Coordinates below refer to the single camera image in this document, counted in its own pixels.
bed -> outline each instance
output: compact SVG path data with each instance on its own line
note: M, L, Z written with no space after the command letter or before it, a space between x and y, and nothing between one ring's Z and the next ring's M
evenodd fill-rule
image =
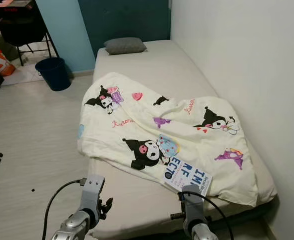
M164 96L182 100L189 97L217 96L214 89L189 57L171 40L145 42L141 53L109 55L104 48L97 54L93 81L109 72L117 72L142 83ZM277 194L273 179L248 141L259 190L258 205L270 202ZM182 220L170 220L181 211L178 197L158 183L121 171L101 159L90 159L90 174L105 177L102 199L113 197L106 220L91 232L100 240L129 239L156 233L171 233L182 228ZM212 200L227 216L252 209L218 198ZM220 217L205 203L205 215Z

pink heart print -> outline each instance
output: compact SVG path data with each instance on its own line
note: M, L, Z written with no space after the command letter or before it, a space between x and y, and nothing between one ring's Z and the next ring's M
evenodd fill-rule
M131 94L132 98L135 99L136 101L139 101L142 98L142 92L136 92Z

bed frame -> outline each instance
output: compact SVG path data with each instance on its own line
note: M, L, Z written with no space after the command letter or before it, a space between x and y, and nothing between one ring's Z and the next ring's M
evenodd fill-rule
M171 0L78 0L95 57L109 39L170 39Z

wall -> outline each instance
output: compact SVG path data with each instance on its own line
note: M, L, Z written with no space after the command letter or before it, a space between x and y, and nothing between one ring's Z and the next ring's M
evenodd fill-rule
M278 188L271 229L294 239L294 1L173 0L171 31L238 112Z
M78 0L37 0L61 58L72 72L94 69L95 58Z

teal wall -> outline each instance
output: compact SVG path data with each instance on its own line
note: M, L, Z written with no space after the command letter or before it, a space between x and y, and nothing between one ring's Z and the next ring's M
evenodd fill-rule
M78 0L36 0L48 31L72 72L94 69L93 55Z

